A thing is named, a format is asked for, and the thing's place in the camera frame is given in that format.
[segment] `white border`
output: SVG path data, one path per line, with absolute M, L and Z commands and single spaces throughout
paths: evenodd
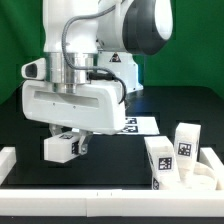
M 224 217 L 223 208 L 223 190 L 0 190 L 3 216 Z

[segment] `white box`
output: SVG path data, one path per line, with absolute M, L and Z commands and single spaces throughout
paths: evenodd
M 44 159 L 53 162 L 65 163 L 78 154 L 80 135 L 75 132 L 65 132 L 44 140 Z
M 152 173 L 158 182 L 180 181 L 174 148 L 166 136 L 145 137 Z
M 174 150 L 182 180 L 193 175 L 198 154 L 201 125 L 180 123 L 177 126 Z

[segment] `white container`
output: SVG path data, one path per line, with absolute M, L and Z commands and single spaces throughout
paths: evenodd
M 188 183 L 170 180 L 157 181 L 152 177 L 153 190 L 216 190 L 217 175 L 210 167 L 197 162 L 194 172 Z

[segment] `white plastic housing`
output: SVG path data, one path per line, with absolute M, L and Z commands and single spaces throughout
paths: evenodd
M 121 78 L 127 87 L 127 93 L 143 90 L 143 86 L 138 82 L 138 64 L 133 60 L 132 54 L 118 52 L 119 61 L 113 60 L 115 52 L 100 51 L 98 54 L 98 66 L 112 70 Z
M 97 36 L 99 39 L 106 40 L 106 45 L 103 47 L 104 50 L 126 52 L 123 43 L 122 28 L 125 15 L 133 1 L 134 0 L 126 0 L 121 5 L 120 15 L 113 11 L 104 17 L 99 18 L 100 26 L 97 32 Z M 110 8 L 114 4 L 114 0 L 101 0 L 99 3 L 99 12 Z
M 156 0 L 155 21 L 160 36 L 168 40 L 173 30 L 173 16 L 170 0 Z
M 27 69 L 27 67 L 32 66 L 32 65 L 35 65 L 36 68 L 37 68 L 36 77 L 27 76 L 26 69 Z M 31 63 L 23 65 L 22 69 L 21 69 L 21 73 L 22 73 L 23 78 L 25 78 L 25 79 L 44 80 L 45 77 L 46 77 L 46 59 L 45 58 L 40 58 L 36 61 L 33 61 Z
M 112 135 L 125 126 L 119 83 L 77 85 L 76 94 L 53 92 L 53 84 L 26 81 L 23 111 L 28 119 Z
M 43 23 L 46 33 L 45 52 L 62 52 L 61 37 L 64 25 L 74 16 L 98 12 L 98 0 L 43 0 Z M 75 22 L 67 36 L 70 53 L 97 53 L 97 20 Z

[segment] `metal bracket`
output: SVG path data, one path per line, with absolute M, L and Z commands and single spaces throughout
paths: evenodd
M 62 128 L 63 128 L 63 126 L 60 126 L 60 125 L 49 124 L 49 130 L 50 130 L 52 136 L 62 134 Z
M 88 152 L 88 144 L 93 136 L 90 131 L 79 130 L 80 140 L 79 140 L 79 155 L 85 155 Z

